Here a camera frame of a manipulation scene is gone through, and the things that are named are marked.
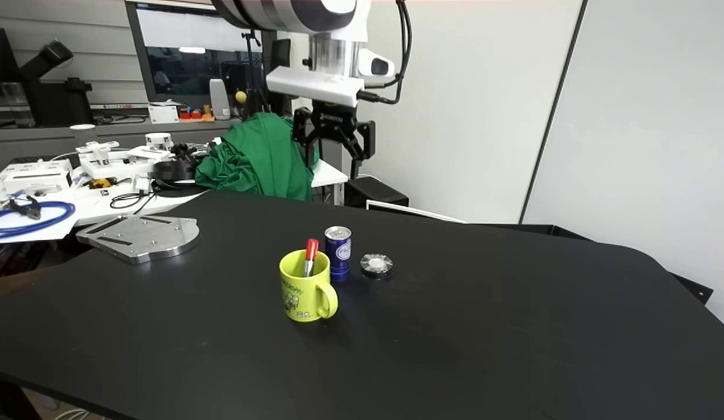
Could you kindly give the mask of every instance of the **marker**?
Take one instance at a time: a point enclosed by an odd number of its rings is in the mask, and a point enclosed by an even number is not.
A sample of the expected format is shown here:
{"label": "marker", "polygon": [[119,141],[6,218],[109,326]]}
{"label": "marker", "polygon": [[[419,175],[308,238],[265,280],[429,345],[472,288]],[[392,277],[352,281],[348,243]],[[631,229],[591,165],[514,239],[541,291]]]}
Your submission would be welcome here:
{"label": "marker", "polygon": [[306,243],[306,266],[303,266],[303,275],[306,277],[312,275],[314,254],[318,254],[318,239],[308,238],[308,243]]}

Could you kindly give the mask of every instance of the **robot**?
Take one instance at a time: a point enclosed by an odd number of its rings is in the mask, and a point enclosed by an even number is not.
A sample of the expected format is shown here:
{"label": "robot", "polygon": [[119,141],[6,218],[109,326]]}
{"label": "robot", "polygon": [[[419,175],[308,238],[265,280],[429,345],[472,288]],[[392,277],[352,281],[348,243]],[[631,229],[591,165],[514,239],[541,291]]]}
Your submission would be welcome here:
{"label": "robot", "polygon": [[[274,67],[265,74],[272,93],[312,100],[294,112],[294,139],[306,146],[319,139],[341,141],[352,156],[349,176],[364,159],[376,153],[376,123],[357,120],[359,100],[394,105],[411,50],[411,19],[403,0],[394,0],[402,20],[402,70],[392,60],[364,49],[370,0],[213,0],[232,25],[249,30],[284,30],[311,35],[308,67]],[[370,88],[397,85],[394,97]]]}

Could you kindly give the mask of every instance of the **blue can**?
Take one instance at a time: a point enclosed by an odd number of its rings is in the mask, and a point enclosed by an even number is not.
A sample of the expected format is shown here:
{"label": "blue can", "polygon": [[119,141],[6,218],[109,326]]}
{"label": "blue can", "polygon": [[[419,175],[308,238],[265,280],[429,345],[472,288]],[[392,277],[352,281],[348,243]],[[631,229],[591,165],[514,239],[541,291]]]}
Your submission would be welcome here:
{"label": "blue can", "polygon": [[348,225],[324,229],[324,254],[331,259],[331,281],[342,285],[349,275],[352,230]]}

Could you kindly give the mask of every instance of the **blue cable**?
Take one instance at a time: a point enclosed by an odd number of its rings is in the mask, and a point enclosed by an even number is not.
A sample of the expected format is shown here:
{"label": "blue cable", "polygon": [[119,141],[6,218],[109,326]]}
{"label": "blue cable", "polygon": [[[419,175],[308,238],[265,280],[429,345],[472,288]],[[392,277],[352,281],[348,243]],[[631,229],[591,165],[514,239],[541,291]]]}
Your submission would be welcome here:
{"label": "blue cable", "polygon": [[56,214],[56,217],[50,217],[50,218],[36,222],[36,223],[0,229],[0,238],[14,238],[14,235],[26,235],[26,233],[33,233],[33,230],[41,230],[41,229],[48,229],[48,225],[53,225],[53,223],[61,223],[62,218],[68,218],[70,214],[74,214],[74,204],[72,204],[72,202],[65,202],[65,201],[43,201],[43,202],[39,202],[39,211],[41,211],[43,208],[61,208],[62,211]]}

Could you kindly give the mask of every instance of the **mug handle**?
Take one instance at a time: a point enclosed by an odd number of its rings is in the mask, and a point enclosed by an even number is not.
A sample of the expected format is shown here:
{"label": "mug handle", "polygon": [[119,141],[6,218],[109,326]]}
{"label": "mug handle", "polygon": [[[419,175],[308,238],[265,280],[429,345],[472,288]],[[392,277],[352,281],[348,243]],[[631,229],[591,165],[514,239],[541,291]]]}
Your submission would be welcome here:
{"label": "mug handle", "polygon": [[319,281],[314,287],[322,293],[322,305],[314,309],[318,317],[322,317],[322,319],[333,317],[333,312],[338,309],[338,293],[336,293],[336,288],[331,285],[326,285],[326,281]]}

